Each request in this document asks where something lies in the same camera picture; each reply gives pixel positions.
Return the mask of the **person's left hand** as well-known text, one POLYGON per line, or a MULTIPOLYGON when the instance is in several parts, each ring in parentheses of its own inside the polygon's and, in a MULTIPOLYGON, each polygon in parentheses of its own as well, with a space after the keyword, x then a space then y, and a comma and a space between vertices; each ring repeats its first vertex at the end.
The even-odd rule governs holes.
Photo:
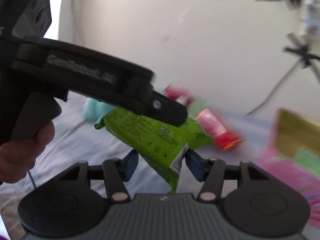
POLYGON ((13 184, 31 170, 46 146, 53 140, 53 122, 44 125, 34 139, 12 140, 1 145, 1 182, 13 184))

